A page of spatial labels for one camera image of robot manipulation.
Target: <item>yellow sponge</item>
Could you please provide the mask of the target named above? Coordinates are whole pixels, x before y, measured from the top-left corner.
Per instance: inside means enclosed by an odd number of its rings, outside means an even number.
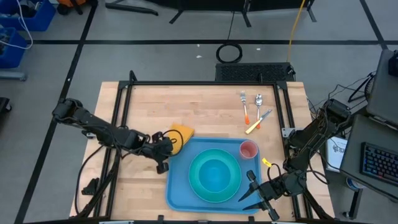
[[[182,134],[183,137],[183,145],[187,143],[187,141],[193,136],[193,132],[195,131],[192,128],[182,126],[181,124],[175,124],[170,128],[171,130],[177,130]],[[173,151],[172,154],[177,154],[181,150],[181,136],[179,135],[178,132],[176,131],[171,131],[169,132],[169,138],[170,139],[176,139],[177,141],[173,143]]]

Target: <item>red cup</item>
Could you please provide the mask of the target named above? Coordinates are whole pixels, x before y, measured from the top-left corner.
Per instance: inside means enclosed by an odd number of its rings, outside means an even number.
[[[239,147],[239,154],[242,159],[252,159],[257,155],[259,147],[253,141],[244,141]]]

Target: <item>teal bowl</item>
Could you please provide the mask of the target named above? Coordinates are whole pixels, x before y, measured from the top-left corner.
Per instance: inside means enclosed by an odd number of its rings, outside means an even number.
[[[241,186],[237,160],[221,149],[207,149],[197,155],[189,168],[189,183],[201,199],[220,203],[229,200]]]

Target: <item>wooden tabletop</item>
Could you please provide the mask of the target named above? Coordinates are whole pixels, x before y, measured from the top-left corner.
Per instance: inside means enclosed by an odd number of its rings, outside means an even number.
[[[296,127],[304,128],[311,122],[303,83],[288,83],[290,103]],[[95,115],[111,122],[118,83],[104,82],[101,86]],[[263,97],[261,111],[272,109],[272,113],[261,123],[261,129],[255,129],[246,135],[249,127],[244,123],[243,106],[239,99],[241,90],[246,91],[248,114],[251,123],[256,120],[255,96]],[[287,116],[283,93],[280,91],[284,121]],[[124,104],[124,95],[119,112],[120,125]],[[282,167],[285,159],[280,136],[275,105],[274,91],[271,86],[134,86],[132,90],[127,125],[140,132],[153,134],[170,129],[172,123],[179,123],[195,129],[195,136],[247,138],[259,146],[261,157]],[[96,139],[88,140],[86,159],[98,148]],[[86,165],[80,180],[80,190],[88,185],[92,178],[99,177],[103,165],[103,149]],[[127,156],[121,161],[116,193],[113,203],[113,220],[156,220],[164,215],[165,220],[213,220],[245,221],[247,215],[219,213],[192,213],[171,210],[165,201],[165,183],[167,174],[156,173],[156,163],[142,156]],[[318,155],[312,158],[312,166],[323,173],[322,161]],[[262,166],[262,180],[267,181],[267,167]],[[271,177],[277,176],[277,169],[271,169]],[[307,185],[317,202],[334,217],[328,187],[319,182],[312,174],[308,175]],[[101,214],[104,214],[108,191],[104,194]],[[79,209],[90,200],[90,196],[79,195]],[[299,197],[301,215],[305,217],[302,197]],[[292,221],[292,199],[281,197],[271,201],[277,210],[280,221]],[[72,206],[71,215],[75,214]],[[254,214],[256,221],[270,221],[268,212]]]

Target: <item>fork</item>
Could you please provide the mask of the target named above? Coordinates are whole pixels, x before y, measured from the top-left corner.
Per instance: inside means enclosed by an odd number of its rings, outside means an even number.
[[[244,91],[241,91],[241,101],[244,108],[244,121],[246,122],[246,124],[250,124],[248,111],[246,110],[246,94]]]

